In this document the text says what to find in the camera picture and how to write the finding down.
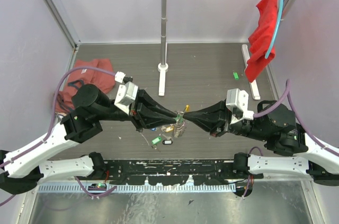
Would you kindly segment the metal keyring with yellow grip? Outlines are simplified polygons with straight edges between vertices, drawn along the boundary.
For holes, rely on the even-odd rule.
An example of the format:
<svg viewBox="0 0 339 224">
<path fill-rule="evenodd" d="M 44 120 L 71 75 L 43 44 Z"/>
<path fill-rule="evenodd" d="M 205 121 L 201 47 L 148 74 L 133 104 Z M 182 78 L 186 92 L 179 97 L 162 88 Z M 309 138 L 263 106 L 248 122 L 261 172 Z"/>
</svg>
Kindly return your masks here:
<svg viewBox="0 0 339 224">
<path fill-rule="evenodd" d="M 176 113 L 178 114 L 178 112 L 183 112 L 184 114 L 186 112 L 189 111 L 189 108 L 190 106 L 189 105 L 186 105 L 185 108 L 181 111 L 176 111 Z M 174 138 L 179 138 L 181 136 L 183 136 L 184 132 L 185 132 L 185 129 L 186 129 L 186 125 L 185 125 L 185 118 L 183 118 L 184 121 L 182 123 L 175 123 L 174 124 L 174 130 L 173 130 L 173 137 Z"/>
</svg>

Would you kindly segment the black key tag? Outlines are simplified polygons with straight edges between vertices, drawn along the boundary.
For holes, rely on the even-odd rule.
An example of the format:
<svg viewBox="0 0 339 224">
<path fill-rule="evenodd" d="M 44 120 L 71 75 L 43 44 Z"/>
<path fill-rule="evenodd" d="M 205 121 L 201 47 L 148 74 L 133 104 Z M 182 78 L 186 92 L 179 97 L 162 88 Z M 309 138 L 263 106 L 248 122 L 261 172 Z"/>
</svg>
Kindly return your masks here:
<svg viewBox="0 0 339 224">
<path fill-rule="evenodd" d="M 162 142 L 163 145 L 171 145 L 173 143 L 173 140 L 167 139 Z"/>
</svg>

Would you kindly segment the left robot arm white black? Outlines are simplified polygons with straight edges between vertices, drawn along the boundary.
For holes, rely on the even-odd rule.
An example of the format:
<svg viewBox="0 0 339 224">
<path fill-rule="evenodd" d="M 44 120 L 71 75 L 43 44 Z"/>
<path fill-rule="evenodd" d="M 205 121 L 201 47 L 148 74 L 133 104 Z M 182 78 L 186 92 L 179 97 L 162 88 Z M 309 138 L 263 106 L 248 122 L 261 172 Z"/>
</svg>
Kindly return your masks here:
<svg viewBox="0 0 339 224">
<path fill-rule="evenodd" d="M 130 121 L 137 131 L 175 123 L 176 114 L 129 82 L 120 85 L 111 100 L 98 87 L 87 84 L 72 97 L 74 110 L 48 132 L 14 151 L 1 150 L 1 189 L 11 195 L 28 192 L 38 184 L 69 177 L 99 180 L 107 174 L 101 154 L 51 160 L 58 153 L 76 147 L 102 132 L 101 121 Z"/>
</svg>

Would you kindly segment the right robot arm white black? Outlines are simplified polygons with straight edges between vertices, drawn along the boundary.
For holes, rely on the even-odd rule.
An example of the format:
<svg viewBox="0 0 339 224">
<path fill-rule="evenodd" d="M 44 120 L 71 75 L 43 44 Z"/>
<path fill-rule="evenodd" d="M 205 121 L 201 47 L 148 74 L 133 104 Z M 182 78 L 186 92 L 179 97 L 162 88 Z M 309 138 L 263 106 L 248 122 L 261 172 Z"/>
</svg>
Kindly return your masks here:
<svg viewBox="0 0 339 224">
<path fill-rule="evenodd" d="M 331 157 L 320 145 L 312 142 L 296 115 L 280 104 L 272 112 L 257 118 L 242 106 L 227 106 L 226 101 L 188 112 L 183 116 L 213 137 L 232 133 L 263 141 L 276 157 L 237 153 L 232 171 L 238 178 L 264 173 L 311 177 L 316 184 L 338 186 L 338 158 Z"/>
</svg>

